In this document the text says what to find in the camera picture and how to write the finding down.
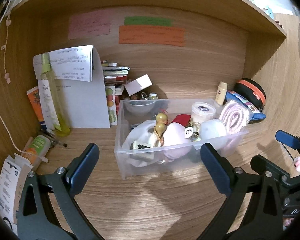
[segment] white lid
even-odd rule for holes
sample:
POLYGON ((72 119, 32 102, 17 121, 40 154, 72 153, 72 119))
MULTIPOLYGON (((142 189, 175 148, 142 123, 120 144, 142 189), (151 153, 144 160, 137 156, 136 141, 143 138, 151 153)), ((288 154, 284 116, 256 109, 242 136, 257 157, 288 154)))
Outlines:
POLYGON ((200 116, 214 116, 216 114, 216 109, 207 103, 195 102, 191 107, 192 113, 200 116))

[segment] red cloth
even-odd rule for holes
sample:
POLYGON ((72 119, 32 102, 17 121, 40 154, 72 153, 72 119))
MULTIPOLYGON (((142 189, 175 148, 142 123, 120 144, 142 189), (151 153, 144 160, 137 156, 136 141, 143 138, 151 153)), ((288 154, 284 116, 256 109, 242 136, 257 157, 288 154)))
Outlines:
POLYGON ((186 127, 186 125, 190 121, 190 118, 191 118, 191 115, 189 115, 189 114, 179 114, 175 117, 175 119, 173 119, 172 122, 177 122, 177 123, 183 125, 184 127, 186 127))

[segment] blue plastic package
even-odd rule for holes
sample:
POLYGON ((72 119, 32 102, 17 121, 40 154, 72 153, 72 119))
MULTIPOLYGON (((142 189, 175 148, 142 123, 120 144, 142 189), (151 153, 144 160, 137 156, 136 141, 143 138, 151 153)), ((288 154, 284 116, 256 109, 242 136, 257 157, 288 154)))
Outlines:
POLYGON ((234 91, 227 91, 226 100, 232 99, 239 103, 242 103, 245 107, 249 108, 253 112, 253 117, 251 118, 249 123, 260 122, 266 118, 266 115, 261 113, 252 103, 250 103, 243 96, 239 95, 234 91))

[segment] clear plastic bin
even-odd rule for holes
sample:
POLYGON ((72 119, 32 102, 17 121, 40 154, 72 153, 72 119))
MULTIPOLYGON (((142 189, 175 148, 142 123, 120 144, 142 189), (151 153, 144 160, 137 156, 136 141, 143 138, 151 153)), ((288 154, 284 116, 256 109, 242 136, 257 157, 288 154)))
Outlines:
POLYGON ((128 176, 142 175, 149 173, 176 171, 191 168, 201 164, 200 148, 205 143, 211 143, 214 147, 217 145, 226 145, 218 149, 222 157, 227 157, 235 151, 235 148, 241 142, 243 136, 248 133, 247 129, 242 129, 239 133, 223 137, 200 140, 186 144, 178 144, 165 147, 154 147, 147 149, 131 150, 130 146, 123 147, 124 142, 132 128, 147 120, 155 120, 156 115, 162 110, 167 111, 169 121, 171 122, 179 114, 191 114, 191 106, 195 102, 205 102, 216 108, 216 117, 218 118, 222 107, 215 100, 209 99, 159 99, 159 100, 121 100, 118 114, 118 126, 115 136, 114 153, 123 179, 128 176), (173 151, 180 151, 187 148, 188 153, 174 161, 163 161, 165 154, 173 151), (151 164, 138 163, 136 165, 133 154, 148 153, 154 158, 151 164))

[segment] green sticky note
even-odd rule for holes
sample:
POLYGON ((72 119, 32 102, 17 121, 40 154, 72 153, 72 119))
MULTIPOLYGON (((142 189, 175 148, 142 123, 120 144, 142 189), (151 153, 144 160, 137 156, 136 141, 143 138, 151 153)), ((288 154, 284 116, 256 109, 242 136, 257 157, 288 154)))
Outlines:
POLYGON ((124 18, 124 25, 172 26, 171 20, 161 17, 132 16, 124 18))

